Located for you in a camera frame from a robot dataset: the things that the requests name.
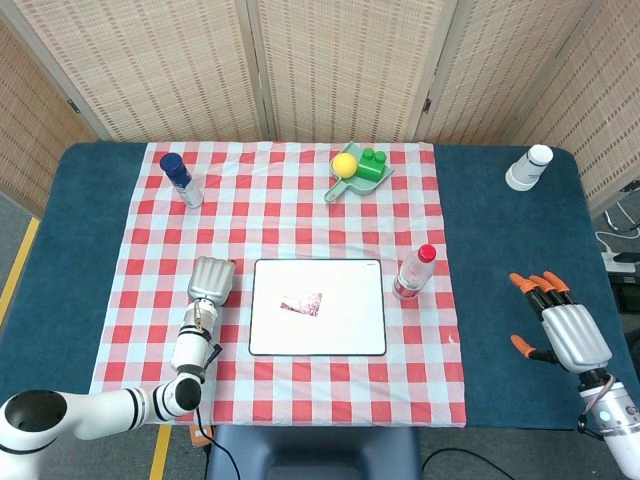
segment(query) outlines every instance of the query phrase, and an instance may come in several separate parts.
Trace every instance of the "chair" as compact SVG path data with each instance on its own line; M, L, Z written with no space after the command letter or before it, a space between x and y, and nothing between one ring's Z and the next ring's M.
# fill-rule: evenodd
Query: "chair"
M242 480L421 480L411 427L221 425L215 440L233 455ZM207 480L235 480L229 457L213 448Z

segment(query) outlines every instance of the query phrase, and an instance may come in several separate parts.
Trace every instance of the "yellow tape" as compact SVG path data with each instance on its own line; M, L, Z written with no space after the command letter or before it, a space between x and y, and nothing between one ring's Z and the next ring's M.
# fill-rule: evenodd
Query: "yellow tape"
M171 425L160 425L158 429L158 439L156 440L156 451L153 454L151 473L149 480L162 480L164 464L167 461L169 452L169 439L171 438Z
M16 259L13 261L13 266L9 272L7 283L4 284L4 288L2 289L2 295L0 295L0 326L2 326L7 310L9 310L9 304L11 303L13 292L16 289L16 285L18 285L22 268L29 256L29 251L31 250L31 245L33 244L33 239L36 237L39 225L40 220L36 218L32 218L29 222L29 226L22 238L22 244L20 245Z

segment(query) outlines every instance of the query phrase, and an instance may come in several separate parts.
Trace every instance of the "floor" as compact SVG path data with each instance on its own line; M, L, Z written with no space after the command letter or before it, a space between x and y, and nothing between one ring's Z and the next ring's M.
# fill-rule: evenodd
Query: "floor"
M640 217L640 192L624 206ZM616 216L622 222L622 216ZM0 195L0 286L13 264L30 216ZM608 230L604 221L596 230ZM640 240L607 238L614 251L640 251ZM640 327L640 317L629 316L625 326ZM109 438L81 442L59 438L51 447L43 479L145 479L150 477L158 427L147 425ZM624 479L606 446L576 432L516 429L421 429L423 458L444 447L466 448L485 456L518 480L548 478ZM173 427L164 464L164 479L202 479L205 455L191 446L187 427ZM480 460L458 452L445 452L427 466L426 479L500 479L499 472Z

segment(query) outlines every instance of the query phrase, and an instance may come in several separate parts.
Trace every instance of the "blue tablecloth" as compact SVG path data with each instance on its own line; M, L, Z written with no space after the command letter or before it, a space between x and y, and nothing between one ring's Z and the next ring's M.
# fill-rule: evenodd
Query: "blue tablecloth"
M0 339L0 402L22 390L89 389L144 144L79 144L61 159L45 216ZM610 370L640 387L571 155L529 192L504 172L524 147L436 146L469 426L573 428L575 375L525 360L509 337L547 341L508 274L552 270L591 311L614 353Z

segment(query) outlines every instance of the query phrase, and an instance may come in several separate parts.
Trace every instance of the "yellow ball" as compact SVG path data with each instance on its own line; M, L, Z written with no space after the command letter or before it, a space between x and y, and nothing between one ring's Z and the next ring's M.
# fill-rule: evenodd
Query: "yellow ball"
M351 178L358 169L358 161L350 153L339 153L333 158L331 168L340 178Z

